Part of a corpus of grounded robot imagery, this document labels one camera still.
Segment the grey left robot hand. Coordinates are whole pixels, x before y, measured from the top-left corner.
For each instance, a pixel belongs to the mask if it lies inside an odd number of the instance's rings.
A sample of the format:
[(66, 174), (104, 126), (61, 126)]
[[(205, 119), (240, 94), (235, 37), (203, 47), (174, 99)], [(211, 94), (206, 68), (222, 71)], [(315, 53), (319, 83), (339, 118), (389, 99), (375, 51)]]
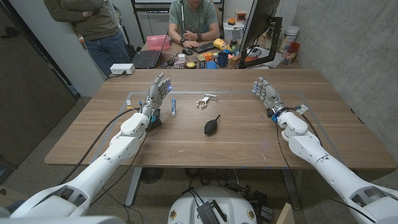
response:
[(164, 73), (161, 73), (150, 86), (146, 99), (141, 109), (141, 113), (147, 117), (153, 116), (153, 114), (162, 105), (163, 99), (172, 90), (170, 78), (163, 80)]

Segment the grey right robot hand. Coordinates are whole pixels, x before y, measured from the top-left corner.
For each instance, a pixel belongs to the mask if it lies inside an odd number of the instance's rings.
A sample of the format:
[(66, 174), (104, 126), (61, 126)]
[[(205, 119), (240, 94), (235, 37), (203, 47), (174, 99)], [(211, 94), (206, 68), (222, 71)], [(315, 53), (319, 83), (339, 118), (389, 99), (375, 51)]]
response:
[(278, 118), (287, 111), (280, 94), (266, 79), (260, 77), (259, 81), (254, 82), (252, 92), (263, 102), (269, 118), (271, 116)]

